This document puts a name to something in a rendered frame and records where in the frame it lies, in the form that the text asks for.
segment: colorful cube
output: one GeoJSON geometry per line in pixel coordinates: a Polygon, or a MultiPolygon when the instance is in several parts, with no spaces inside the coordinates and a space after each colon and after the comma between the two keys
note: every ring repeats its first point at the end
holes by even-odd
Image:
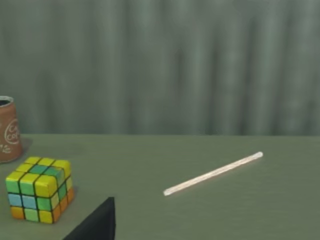
{"type": "Polygon", "coordinates": [[[29,157],[7,176],[5,185],[15,219],[53,224],[74,198],[66,160],[29,157]]]}

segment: can opening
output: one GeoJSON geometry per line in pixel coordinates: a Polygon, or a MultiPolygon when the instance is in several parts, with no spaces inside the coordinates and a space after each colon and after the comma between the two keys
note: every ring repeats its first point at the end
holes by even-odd
{"type": "Polygon", "coordinates": [[[10,96],[0,96],[0,108],[5,107],[14,102],[14,99],[10,96]]]}

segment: green table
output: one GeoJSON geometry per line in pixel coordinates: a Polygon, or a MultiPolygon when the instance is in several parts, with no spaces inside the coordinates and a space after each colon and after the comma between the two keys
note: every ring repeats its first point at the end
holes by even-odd
{"type": "Polygon", "coordinates": [[[0,165],[0,234],[59,240],[107,197],[116,240],[313,240],[320,237],[320,138],[24,135],[28,156],[70,160],[77,197],[55,225],[14,220],[0,165]],[[163,190],[258,151],[264,157],[164,197],[163,190]]]}

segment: wooden stick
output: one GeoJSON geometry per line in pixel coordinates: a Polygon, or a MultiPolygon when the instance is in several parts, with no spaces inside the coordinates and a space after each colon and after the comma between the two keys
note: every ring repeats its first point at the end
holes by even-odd
{"type": "Polygon", "coordinates": [[[235,169],[235,168],[237,168],[237,167],[239,167],[241,165],[244,165],[244,164],[250,163],[250,162],[252,162],[254,160],[257,160],[257,159],[261,158],[263,155],[264,154],[261,151],[257,152],[256,154],[253,154],[251,156],[247,156],[247,157],[245,157],[243,159],[240,159],[238,161],[235,161],[233,163],[230,163],[228,165],[220,167],[220,168],[218,168],[216,170],[210,171],[210,172],[208,172],[206,174],[203,174],[201,176],[197,176],[197,177],[195,177],[193,179],[190,179],[188,181],[180,183],[180,184],[178,184],[176,186],[170,187],[170,188],[166,189],[165,191],[163,191],[163,194],[165,196],[174,194],[174,193],[176,193],[178,191],[181,191],[181,190],[186,189],[188,187],[191,187],[191,186],[193,186],[195,184],[203,182],[203,181],[205,181],[207,179],[210,179],[212,177],[218,176],[218,175],[220,175],[222,173],[225,173],[227,171],[235,169]]]}

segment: brown can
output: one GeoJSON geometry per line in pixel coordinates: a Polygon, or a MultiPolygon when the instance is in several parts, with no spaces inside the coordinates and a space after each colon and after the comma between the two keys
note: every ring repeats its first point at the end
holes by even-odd
{"type": "Polygon", "coordinates": [[[0,163],[13,161],[22,153],[14,99],[0,96],[0,163]]]}

